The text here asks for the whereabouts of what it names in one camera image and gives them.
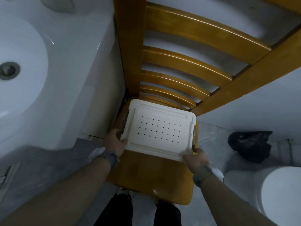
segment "tiled floor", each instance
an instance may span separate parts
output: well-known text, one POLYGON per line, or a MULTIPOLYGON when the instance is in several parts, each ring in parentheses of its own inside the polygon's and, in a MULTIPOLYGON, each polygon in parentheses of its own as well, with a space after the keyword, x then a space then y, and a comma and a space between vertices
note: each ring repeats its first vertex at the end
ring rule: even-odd
MULTIPOLYGON (((270 143, 272 144, 271 156, 262 164, 254 164, 244 160, 228 145, 228 136, 233 131, 204 123, 200 123, 199 126, 199 147, 223 173, 233 169, 259 170, 282 164, 276 142, 270 143)), ((58 152, 41 150, 23 160, 10 189, 0 203, 0 220, 36 194, 85 165, 90 152, 98 146, 97 142, 78 139, 73 149, 58 152)), ((79 225, 93 225, 116 190, 116 186, 106 183, 79 225)), ((153 225, 156 207, 152 198, 134 193, 132 201, 133 225, 153 225)), ((186 206, 177 205, 177 207, 182 214, 182 225, 216 225, 201 190, 196 186, 191 203, 186 206)))

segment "black pants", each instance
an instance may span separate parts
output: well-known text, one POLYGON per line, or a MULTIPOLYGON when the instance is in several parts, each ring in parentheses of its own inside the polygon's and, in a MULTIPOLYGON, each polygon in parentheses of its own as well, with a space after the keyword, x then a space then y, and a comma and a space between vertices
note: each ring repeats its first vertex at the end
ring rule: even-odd
MULTIPOLYGON (((115 194, 98 217, 94 226, 131 226, 132 218, 133 204, 131 196, 127 194, 115 194)), ((154 226, 181 226, 180 210, 168 202, 159 202, 153 224, 154 226)))

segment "black plastic bag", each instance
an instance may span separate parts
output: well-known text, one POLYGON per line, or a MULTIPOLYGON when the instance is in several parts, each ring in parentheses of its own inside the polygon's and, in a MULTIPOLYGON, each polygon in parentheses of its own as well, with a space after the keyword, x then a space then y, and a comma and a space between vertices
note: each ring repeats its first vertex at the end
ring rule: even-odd
POLYGON ((233 132, 228 144, 243 158, 250 162, 261 163, 270 156, 271 145, 266 143, 273 132, 233 132))

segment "perforated tray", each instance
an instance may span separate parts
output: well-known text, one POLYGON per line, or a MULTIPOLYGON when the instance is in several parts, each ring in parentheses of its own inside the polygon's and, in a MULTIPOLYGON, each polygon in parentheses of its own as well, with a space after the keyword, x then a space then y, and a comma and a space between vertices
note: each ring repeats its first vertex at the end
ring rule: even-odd
POLYGON ((129 140, 127 150, 182 161, 192 154, 195 123, 191 112, 134 99, 121 139, 129 140))

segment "toilet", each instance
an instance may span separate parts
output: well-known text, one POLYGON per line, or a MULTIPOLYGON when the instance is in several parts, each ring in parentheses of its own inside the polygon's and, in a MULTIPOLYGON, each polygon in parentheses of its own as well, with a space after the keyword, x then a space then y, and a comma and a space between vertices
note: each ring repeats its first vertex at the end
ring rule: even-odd
POLYGON ((277 225, 301 224, 301 167, 233 170, 224 184, 277 225))

